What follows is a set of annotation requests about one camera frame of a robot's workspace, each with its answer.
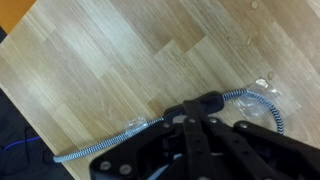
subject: cable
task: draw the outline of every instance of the cable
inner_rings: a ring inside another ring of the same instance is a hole
[[[260,95],[260,94],[258,94],[256,92],[250,91],[250,90],[242,89],[242,90],[235,90],[235,91],[224,93],[224,94],[222,94],[222,97],[223,97],[224,101],[228,101],[228,100],[231,100],[233,98],[237,98],[237,97],[239,97],[241,95],[245,95],[245,96],[257,99],[262,105],[268,107],[268,109],[270,110],[270,112],[273,115],[273,117],[275,119],[275,122],[277,124],[277,132],[279,134],[284,134],[283,122],[282,122],[282,119],[280,117],[279,111],[275,108],[275,106],[272,104],[272,102],[269,101],[264,96],[262,96],[262,95]],[[145,128],[147,128],[147,127],[149,127],[149,126],[151,126],[151,125],[153,125],[153,124],[155,124],[155,123],[157,123],[159,121],[163,121],[163,120],[164,120],[163,117],[151,120],[151,121],[148,122],[148,125]],[[76,159],[76,158],[79,158],[79,157],[86,156],[88,154],[94,153],[94,152],[99,151],[101,149],[105,149],[107,147],[110,147],[110,146],[112,146],[114,144],[121,143],[121,142],[129,139],[133,135],[137,134],[138,132],[142,131],[145,128],[132,129],[129,132],[128,131],[127,132],[123,132],[123,133],[121,133],[121,134],[119,134],[117,136],[109,138],[109,139],[107,139],[105,141],[102,141],[102,142],[96,144],[96,145],[93,145],[93,146],[87,147],[85,149],[73,152],[71,154],[63,155],[63,156],[54,156],[53,160],[56,163],[61,163],[61,162],[65,162],[65,161],[69,161],[69,160],[72,160],[72,159]]]
[[[151,125],[153,125],[153,124],[155,124],[155,123],[157,123],[159,121],[163,121],[163,120],[164,119],[162,117],[160,117],[160,118],[154,119],[152,121],[149,121],[147,127],[149,127],[149,126],[151,126]],[[130,138],[130,137],[134,136],[135,134],[139,133],[143,129],[132,129],[131,131],[123,132],[123,133],[121,133],[121,134],[119,134],[117,136],[114,136],[114,137],[112,137],[110,139],[107,139],[105,141],[102,141],[102,142],[100,142],[98,144],[95,144],[93,146],[87,147],[85,149],[76,151],[74,153],[71,153],[71,154],[68,154],[68,155],[65,155],[65,156],[54,156],[53,160],[56,163],[60,163],[60,162],[69,161],[69,160],[72,160],[72,159],[76,159],[76,158],[79,158],[79,157],[94,153],[94,152],[99,151],[101,149],[105,149],[105,148],[110,147],[110,146],[112,146],[114,144],[118,144],[118,143],[120,143],[122,141],[125,141],[128,138]]]
[[[241,90],[235,90],[235,91],[224,93],[222,95],[222,97],[223,97],[224,101],[228,101],[230,99],[234,99],[234,98],[240,97],[242,95],[254,98],[260,104],[266,106],[269,109],[269,111],[271,112],[271,114],[273,115],[273,117],[274,117],[274,120],[275,120],[276,125],[277,125],[277,132],[279,134],[282,134],[282,135],[284,134],[283,121],[282,121],[282,118],[280,116],[280,113],[279,113],[278,109],[272,104],[271,101],[269,101],[264,96],[262,96],[262,95],[260,95],[260,94],[258,94],[256,92],[247,90],[247,89],[241,89]]]
[[[16,142],[13,142],[13,143],[9,144],[8,146],[4,147],[3,150],[7,151],[8,149],[12,148],[15,145],[23,144],[23,143],[27,143],[27,142],[31,142],[31,141],[35,141],[35,140],[38,140],[38,139],[40,139],[40,136],[37,136],[37,137],[34,137],[34,138],[29,138],[29,139],[22,140],[22,141],[16,141]]]

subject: braided cable sleeve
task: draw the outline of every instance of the braided cable sleeve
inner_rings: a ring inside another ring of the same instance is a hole
[[[272,116],[274,117],[274,120],[277,125],[277,132],[282,135],[284,134],[283,121],[280,116],[280,113],[279,113],[278,109],[273,105],[273,103],[270,100],[268,100],[266,97],[254,92],[254,91],[247,90],[247,89],[241,89],[241,90],[227,92],[227,93],[224,93],[222,96],[223,96],[224,101],[228,101],[230,99],[237,98],[242,95],[250,97],[250,98],[254,98],[260,104],[266,106],[269,109],[269,111],[271,112]]]
[[[151,126],[151,125],[153,125],[153,124],[155,124],[155,123],[157,123],[159,121],[162,121],[162,120],[163,120],[162,117],[154,119],[154,120],[151,120],[151,121],[147,122],[148,125],[146,127],[139,128],[139,129],[132,129],[130,131],[123,132],[123,133],[121,133],[121,134],[119,134],[117,136],[114,136],[112,138],[106,139],[105,141],[102,141],[102,142],[100,142],[98,144],[95,144],[93,146],[81,149],[79,151],[73,152],[71,154],[67,154],[67,155],[63,155],[63,156],[54,156],[53,160],[56,163],[61,163],[61,162],[65,162],[65,161],[69,161],[69,160],[72,160],[72,159],[76,159],[76,158],[80,158],[80,157],[86,156],[86,155],[94,153],[96,151],[100,151],[100,150],[105,149],[107,147],[110,147],[112,145],[121,143],[121,142],[129,139],[130,137],[134,136],[135,134],[139,133],[143,129],[147,128],[148,126]]]
[[[231,91],[231,92],[227,92],[227,93],[222,94],[224,101],[228,101],[228,100],[231,100],[233,98],[240,97],[242,95],[257,99],[262,105],[265,105],[266,107],[268,107],[269,111],[272,113],[272,115],[273,115],[273,117],[275,119],[275,122],[277,124],[277,132],[279,134],[284,134],[283,122],[282,122],[282,119],[280,117],[279,111],[275,108],[275,106],[272,104],[272,102],[269,101],[264,96],[262,96],[262,95],[260,95],[260,94],[258,94],[256,92],[253,92],[253,91],[250,91],[250,90],[246,90],[246,89],[235,90],[235,91]],[[151,126],[151,125],[153,125],[153,124],[155,124],[155,123],[157,123],[159,121],[163,121],[163,120],[164,120],[163,117],[160,117],[160,118],[148,121],[147,125],[144,126],[144,127],[141,127],[141,128],[138,128],[138,129],[132,129],[132,130],[127,131],[127,132],[123,132],[123,133],[121,133],[121,134],[119,134],[119,135],[117,135],[115,137],[109,138],[109,139],[107,139],[105,141],[102,141],[102,142],[96,144],[96,145],[84,148],[82,150],[73,152],[73,153],[68,154],[68,155],[55,156],[55,157],[53,157],[53,160],[56,163],[65,162],[65,161],[69,161],[69,160],[72,160],[72,159],[80,158],[80,157],[86,156],[88,154],[94,153],[96,151],[108,148],[108,147],[110,147],[112,145],[121,143],[121,142],[129,139],[130,137],[132,137],[135,134],[139,133],[143,129],[145,129],[145,128],[147,128],[147,127],[149,127],[149,126]]]

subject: wood grain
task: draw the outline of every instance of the wood grain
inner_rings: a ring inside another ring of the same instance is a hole
[[[259,77],[282,92],[286,134],[320,148],[316,0],[38,0],[0,45],[0,86],[55,154]],[[216,114],[243,117],[229,103]],[[275,129],[269,118],[255,121]],[[64,163],[88,179],[102,152]]]

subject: blue wire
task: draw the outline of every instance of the blue wire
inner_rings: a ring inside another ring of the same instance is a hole
[[[23,140],[23,141],[17,141],[17,142],[14,142],[14,143],[11,143],[9,144],[8,146],[6,146],[3,150],[8,150],[10,149],[11,147],[15,146],[15,145],[18,145],[18,144],[23,144],[23,143],[27,143],[27,142],[31,142],[31,141],[35,141],[35,140],[38,140],[40,139],[40,136],[36,136],[34,138],[29,138],[29,139],[26,139],[26,140]]]

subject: screw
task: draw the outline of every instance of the screw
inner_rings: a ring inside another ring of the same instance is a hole
[[[240,127],[245,129],[245,128],[248,128],[248,125],[246,123],[240,123]]]
[[[163,124],[163,127],[169,128],[169,127],[170,127],[170,124],[169,124],[169,123],[164,123],[164,124]]]
[[[106,171],[108,169],[111,168],[111,163],[109,161],[103,161],[101,164],[100,164],[100,169],[102,171]]]
[[[195,122],[196,122],[196,120],[194,120],[194,119],[189,119],[189,122],[191,122],[191,123],[195,123]]]
[[[210,122],[213,123],[213,124],[215,124],[215,123],[217,123],[218,121],[217,121],[216,119],[210,119]]]
[[[205,177],[205,176],[201,176],[201,177],[198,178],[198,180],[210,180],[210,179]]]
[[[131,173],[132,167],[129,164],[124,164],[120,167],[119,171],[122,175],[128,175]]]

